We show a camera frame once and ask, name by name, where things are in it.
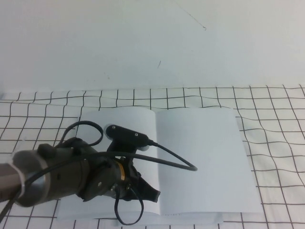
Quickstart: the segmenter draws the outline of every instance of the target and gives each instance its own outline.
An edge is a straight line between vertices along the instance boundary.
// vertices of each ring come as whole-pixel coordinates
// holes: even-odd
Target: white paper
[[[198,167],[197,172],[135,159],[143,178],[161,191],[158,203],[145,201],[143,224],[163,224],[179,220],[203,219],[210,212],[262,212],[237,123],[230,109],[175,109],[154,112],[135,107],[102,109],[83,114],[82,120],[109,124],[147,134]],[[80,126],[78,137],[88,143],[98,139],[92,127]],[[105,151],[106,137],[95,147]],[[180,163],[165,151],[150,147],[139,154]],[[61,200],[60,219],[114,218],[114,199],[96,197],[82,202],[77,196]],[[121,201],[119,212],[124,222],[133,222],[140,214],[137,200]]]
[[[193,217],[189,215],[184,216],[143,216],[136,226],[143,225],[216,225],[223,223],[223,216],[220,212],[206,212],[206,213],[193,213]],[[117,220],[103,220],[100,222],[102,229],[110,227],[121,228],[122,224]]]
[[[145,133],[150,139],[156,141],[155,113],[148,109],[135,107],[122,107],[117,109],[101,109],[100,112],[86,113],[81,116],[81,120],[89,120],[97,123],[102,128],[109,124],[116,124],[129,128],[139,133]],[[87,143],[96,141],[100,136],[93,127],[81,125],[78,129],[77,137],[82,138]],[[102,142],[94,148],[97,151],[106,151],[111,140],[104,136]],[[157,157],[157,149],[150,147],[146,151],[137,151],[137,154]],[[142,177],[156,190],[160,190],[158,180],[158,164],[143,160],[134,159],[134,166],[140,171]],[[77,218],[108,218],[115,217],[115,199],[110,197],[95,197],[93,200],[83,202],[76,195],[61,199],[58,217],[61,219]],[[160,213],[159,203],[144,201],[145,212],[155,214]],[[134,212],[139,216],[141,205],[139,201],[124,201],[119,203],[119,212],[123,220],[132,217],[129,212]]]
[[[158,143],[198,167],[159,165],[161,214],[262,212],[233,110],[182,108],[156,120]],[[158,157],[178,162],[163,150]]]

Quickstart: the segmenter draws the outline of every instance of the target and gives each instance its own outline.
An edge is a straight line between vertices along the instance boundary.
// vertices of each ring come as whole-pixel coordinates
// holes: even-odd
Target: grid paper
[[[142,106],[153,111],[233,108],[264,209],[264,214],[224,214],[223,224],[210,227],[156,228],[305,228],[305,88],[301,85],[4,94],[0,100],[0,161],[5,162],[11,152],[21,148],[57,144],[64,129],[84,112],[121,106]],[[57,209],[58,200],[31,208],[14,205],[0,228],[88,228],[80,220],[58,222]],[[101,229],[102,220],[90,220],[89,227]]]

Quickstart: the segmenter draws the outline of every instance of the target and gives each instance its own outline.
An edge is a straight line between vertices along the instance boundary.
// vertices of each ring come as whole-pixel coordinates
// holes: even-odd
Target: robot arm
[[[64,141],[66,134],[78,125],[91,125],[97,128],[101,133],[100,139],[92,144],[87,144],[76,137]],[[138,199],[143,212],[143,200],[157,202],[160,194],[160,191],[151,187],[142,178],[133,166],[133,158],[197,170],[191,163],[153,142],[144,134],[110,125],[106,129],[106,135],[112,143],[107,152],[99,153],[92,146],[101,142],[102,128],[89,121],[79,121],[67,128],[57,146],[41,144],[37,150],[15,153],[10,163],[0,164],[0,202],[16,200],[19,205],[30,207],[73,194],[83,201],[105,195],[116,199],[117,219],[123,225],[131,225],[125,224],[119,217],[117,212],[119,199],[125,201]],[[138,149],[148,146],[161,147],[188,166],[136,155]]]

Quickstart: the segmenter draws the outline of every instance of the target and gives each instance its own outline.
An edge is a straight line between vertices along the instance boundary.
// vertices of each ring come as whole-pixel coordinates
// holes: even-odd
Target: white wall
[[[0,82],[5,91],[301,83],[304,12],[303,0],[4,0]]]

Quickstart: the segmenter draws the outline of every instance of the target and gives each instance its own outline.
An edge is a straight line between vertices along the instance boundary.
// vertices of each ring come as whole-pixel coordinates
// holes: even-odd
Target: open book
[[[233,110],[182,108],[155,113],[145,108],[123,107],[86,113],[81,120],[102,127],[120,125],[146,134],[198,167],[198,171],[192,172],[134,159],[142,177],[161,192],[157,203],[144,201],[139,223],[156,221],[158,215],[178,216],[195,223],[206,212],[262,212]],[[80,126],[77,137],[91,143],[99,138],[99,133],[90,126]],[[104,137],[94,148],[106,151],[110,143]],[[181,163],[153,146],[147,151],[138,150],[137,154]],[[58,217],[114,218],[114,201],[96,197],[84,203],[77,196],[66,197],[61,200]],[[119,203],[125,222],[135,221],[140,210],[137,200]]]

